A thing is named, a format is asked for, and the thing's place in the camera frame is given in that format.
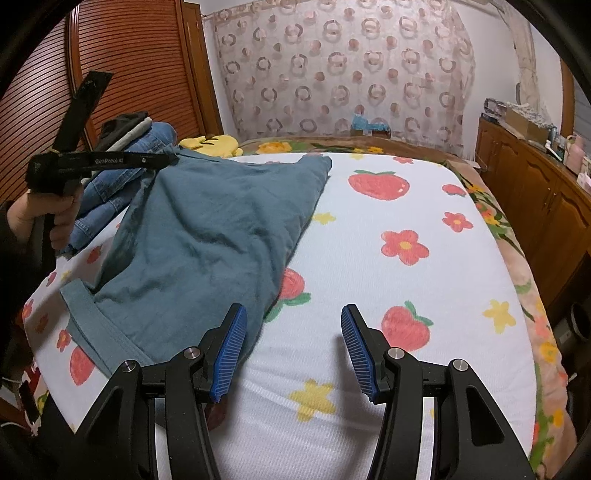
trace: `pink bottle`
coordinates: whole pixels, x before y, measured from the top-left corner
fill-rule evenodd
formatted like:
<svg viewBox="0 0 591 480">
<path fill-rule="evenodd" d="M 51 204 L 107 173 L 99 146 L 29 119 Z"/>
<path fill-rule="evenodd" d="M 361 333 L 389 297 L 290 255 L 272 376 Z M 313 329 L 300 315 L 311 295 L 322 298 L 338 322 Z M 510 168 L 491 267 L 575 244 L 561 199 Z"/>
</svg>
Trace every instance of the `pink bottle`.
<svg viewBox="0 0 591 480">
<path fill-rule="evenodd" d="M 584 139 L 579 135 L 571 135 L 567 139 L 567 151 L 569 152 L 569 156 L 564 163 L 566 167 L 578 174 L 581 171 L 581 166 L 583 164 L 583 157 L 585 156 L 585 151 L 583 150 L 584 147 Z"/>
</svg>

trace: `bed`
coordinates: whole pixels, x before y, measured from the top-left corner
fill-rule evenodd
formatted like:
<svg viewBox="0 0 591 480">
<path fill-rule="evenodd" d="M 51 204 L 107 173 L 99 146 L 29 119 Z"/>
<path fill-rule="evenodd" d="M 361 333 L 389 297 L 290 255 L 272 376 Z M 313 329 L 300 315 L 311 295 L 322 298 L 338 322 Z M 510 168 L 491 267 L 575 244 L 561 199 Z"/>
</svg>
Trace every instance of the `bed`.
<svg viewBox="0 0 591 480">
<path fill-rule="evenodd" d="M 551 477 L 576 444 L 567 377 L 530 268 L 477 172 L 453 155 L 372 137 L 269 138 L 241 148 L 246 156 L 236 161 L 294 162 L 314 151 L 333 168 L 210 432 L 222 478 L 366 475 L 383 406 L 361 394 L 348 360 L 339 323 L 346 303 L 419 360 L 466 359 L 534 470 Z M 24 379 L 39 408 L 51 392 L 74 431 L 106 377 L 67 333 L 59 288 L 94 280 L 124 213 L 75 257 L 60 258 L 22 313 L 35 353 Z M 426 399 L 420 479 L 430 472 L 432 408 Z M 169 478 L 156 428 L 160 478 Z"/>
</svg>

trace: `yellow plush toy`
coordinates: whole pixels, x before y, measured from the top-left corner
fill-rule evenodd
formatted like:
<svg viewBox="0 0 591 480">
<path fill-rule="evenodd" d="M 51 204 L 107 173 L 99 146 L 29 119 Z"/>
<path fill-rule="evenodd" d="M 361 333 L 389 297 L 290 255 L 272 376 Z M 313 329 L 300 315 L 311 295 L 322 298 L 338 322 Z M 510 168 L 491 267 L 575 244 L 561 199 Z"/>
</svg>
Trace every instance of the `yellow plush toy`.
<svg viewBox="0 0 591 480">
<path fill-rule="evenodd" d="M 230 135 L 185 138 L 179 145 L 210 157 L 240 157 L 243 153 L 242 149 L 238 148 L 238 140 Z"/>
</svg>

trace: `curtain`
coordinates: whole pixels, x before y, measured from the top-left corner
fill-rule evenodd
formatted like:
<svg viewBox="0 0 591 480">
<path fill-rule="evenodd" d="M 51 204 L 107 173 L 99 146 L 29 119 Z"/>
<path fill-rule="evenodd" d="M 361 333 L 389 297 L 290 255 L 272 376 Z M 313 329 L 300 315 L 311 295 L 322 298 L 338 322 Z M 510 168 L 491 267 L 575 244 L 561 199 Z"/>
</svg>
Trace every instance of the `curtain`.
<svg viewBox="0 0 591 480">
<path fill-rule="evenodd" d="M 545 107 L 540 102 L 538 74 L 535 66 L 534 39 L 531 35 L 531 25 L 506 0 L 497 0 L 495 6 L 501 18 L 509 28 L 517 54 L 519 64 L 519 96 L 521 103 L 529 103 L 537 112 L 549 119 Z"/>
<path fill-rule="evenodd" d="M 349 135 L 361 115 L 462 154 L 475 59 L 449 0 L 262 0 L 213 21 L 240 140 Z"/>
</svg>

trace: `blue gripper pad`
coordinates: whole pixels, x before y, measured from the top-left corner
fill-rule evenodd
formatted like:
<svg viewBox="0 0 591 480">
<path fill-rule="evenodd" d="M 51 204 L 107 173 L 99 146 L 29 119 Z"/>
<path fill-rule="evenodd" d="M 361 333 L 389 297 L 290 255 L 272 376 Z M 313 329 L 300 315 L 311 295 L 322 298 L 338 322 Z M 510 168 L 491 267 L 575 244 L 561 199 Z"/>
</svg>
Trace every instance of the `blue gripper pad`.
<svg viewBox="0 0 591 480">
<path fill-rule="evenodd" d="M 241 306 L 223 340 L 222 347 L 213 364 L 213 382 L 209 396 L 214 403 L 220 401 L 228 393 L 230 382 L 238 363 L 238 355 L 242 349 L 246 335 L 246 308 Z"/>
<path fill-rule="evenodd" d="M 344 307 L 341 311 L 340 327 L 361 391 L 373 402 L 379 393 L 375 378 L 375 365 L 363 342 L 359 328 L 347 307 Z"/>
</svg>

